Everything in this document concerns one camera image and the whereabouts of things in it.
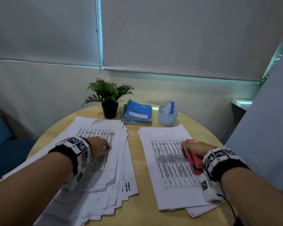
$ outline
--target blue notebook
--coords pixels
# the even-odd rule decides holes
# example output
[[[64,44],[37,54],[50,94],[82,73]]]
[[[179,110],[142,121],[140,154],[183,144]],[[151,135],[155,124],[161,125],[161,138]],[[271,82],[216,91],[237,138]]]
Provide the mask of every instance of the blue notebook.
[[[152,124],[152,107],[129,99],[122,121],[125,124]]]

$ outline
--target notebook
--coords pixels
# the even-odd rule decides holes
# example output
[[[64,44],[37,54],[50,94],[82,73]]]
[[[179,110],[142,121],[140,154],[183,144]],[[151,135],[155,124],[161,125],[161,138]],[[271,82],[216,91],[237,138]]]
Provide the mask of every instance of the notebook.
[[[139,104],[131,99],[124,105],[122,121],[125,124],[152,124],[152,107]]]

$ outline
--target plastic basket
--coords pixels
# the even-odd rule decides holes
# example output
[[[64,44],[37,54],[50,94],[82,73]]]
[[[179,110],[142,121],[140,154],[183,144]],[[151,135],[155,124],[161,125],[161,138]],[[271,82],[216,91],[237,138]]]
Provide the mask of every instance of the plastic basket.
[[[178,109],[176,108],[176,106],[174,106],[174,114],[169,115],[169,114],[165,114],[166,110],[166,106],[160,106],[159,107],[159,111],[158,111],[158,121],[161,125],[163,126],[173,126],[175,124],[175,121],[177,119],[178,116]]]

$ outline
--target potted plant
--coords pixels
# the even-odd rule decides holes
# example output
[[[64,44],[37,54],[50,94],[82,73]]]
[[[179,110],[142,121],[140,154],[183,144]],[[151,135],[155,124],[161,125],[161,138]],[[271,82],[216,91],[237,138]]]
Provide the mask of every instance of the potted plant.
[[[118,86],[115,83],[108,83],[102,79],[97,78],[94,83],[89,83],[87,90],[95,92],[95,94],[88,96],[85,103],[102,102],[102,108],[105,118],[112,119],[117,115],[117,99],[126,94],[132,94],[131,86]]]

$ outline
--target black pot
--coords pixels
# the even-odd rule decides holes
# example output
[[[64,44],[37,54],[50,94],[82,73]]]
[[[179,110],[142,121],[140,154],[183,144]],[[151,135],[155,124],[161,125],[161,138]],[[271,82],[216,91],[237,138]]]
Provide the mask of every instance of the black pot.
[[[102,102],[102,108],[104,117],[107,119],[113,119],[117,116],[117,107],[119,104],[113,100],[107,100]]]

